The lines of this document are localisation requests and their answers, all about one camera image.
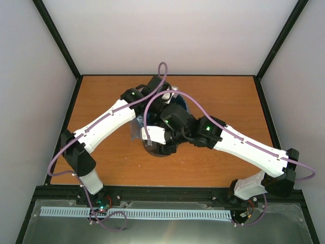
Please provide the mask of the blue plastic trash bag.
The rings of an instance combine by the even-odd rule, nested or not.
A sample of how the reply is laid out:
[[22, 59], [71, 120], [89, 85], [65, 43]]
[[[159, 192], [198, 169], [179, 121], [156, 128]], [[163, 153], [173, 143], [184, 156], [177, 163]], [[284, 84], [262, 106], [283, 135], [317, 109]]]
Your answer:
[[[166, 100], [162, 99], [163, 96], [160, 96], [157, 99], [155, 99], [151, 104], [148, 113], [146, 115], [148, 126], [153, 126], [156, 123], [159, 123], [161, 121], [160, 114], [168, 105], [177, 104], [181, 106], [183, 109], [185, 109], [187, 112], [190, 112], [186, 101], [181, 95], [173, 95], [171, 98], [170, 98], [171, 96], [170, 94], [166, 94], [166, 96], [169, 98], [167, 100], [167, 103]], [[149, 99], [135, 105], [136, 118], [133, 119], [131, 122], [132, 139], [140, 138], [140, 130], [144, 126], [144, 110], [148, 101]]]

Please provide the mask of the dark grey trash bin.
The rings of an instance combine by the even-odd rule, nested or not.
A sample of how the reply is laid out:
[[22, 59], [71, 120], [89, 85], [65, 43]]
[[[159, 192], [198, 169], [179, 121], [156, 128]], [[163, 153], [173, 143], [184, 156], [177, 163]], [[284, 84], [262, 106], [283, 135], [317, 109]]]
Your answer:
[[[147, 133], [147, 113], [151, 104], [146, 105], [144, 110], [144, 128]], [[178, 146], [192, 141], [192, 134], [190, 131], [190, 120], [191, 115], [185, 109], [177, 104], [171, 104], [165, 107], [160, 114], [161, 121], [153, 126], [161, 127], [165, 129], [165, 140], [166, 142], [170, 139], [176, 139]], [[143, 145], [146, 151], [155, 157], [167, 157], [170, 155], [158, 155], [156, 153], [156, 142], [151, 146], [147, 145], [147, 141], [143, 140]]]

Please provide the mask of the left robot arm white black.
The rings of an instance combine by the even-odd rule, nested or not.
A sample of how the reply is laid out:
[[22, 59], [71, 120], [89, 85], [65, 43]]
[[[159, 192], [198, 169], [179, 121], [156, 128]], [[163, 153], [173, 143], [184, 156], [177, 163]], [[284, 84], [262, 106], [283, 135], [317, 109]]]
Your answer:
[[106, 198], [104, 184], [95, 169], [96, 162], [91, 156], [97, 146], [124, 124], [139, 115], [144, 115], [149, 100], [162, 91], [172, 91], [166, 78], [153, 76], [147, 85], [126, 90], [106, 112], [88, 125], [61, 135], [62, 156], [88, 192], [93, 204], [102, 204]]

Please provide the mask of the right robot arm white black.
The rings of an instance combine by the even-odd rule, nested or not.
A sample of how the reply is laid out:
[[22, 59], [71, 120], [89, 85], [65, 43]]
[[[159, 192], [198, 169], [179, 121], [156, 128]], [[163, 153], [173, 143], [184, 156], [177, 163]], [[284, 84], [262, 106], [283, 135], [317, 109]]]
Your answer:
[[206, 147], [236, 156], [260, 172], [245, 179], [232, 181], [226, 201], [231, 204], [269, 193], [289, 197], [296, 181], [299, 152], [272, 148], [255, 141], [215, 118], [203, 116], [196, 119], [183, 107], [172, 104], [160, 115], [159, 126], [148, 127], [150, 140], [157, 144], [157, 154], [170, 155], [179, 144], [188, 142], [196, 147]]

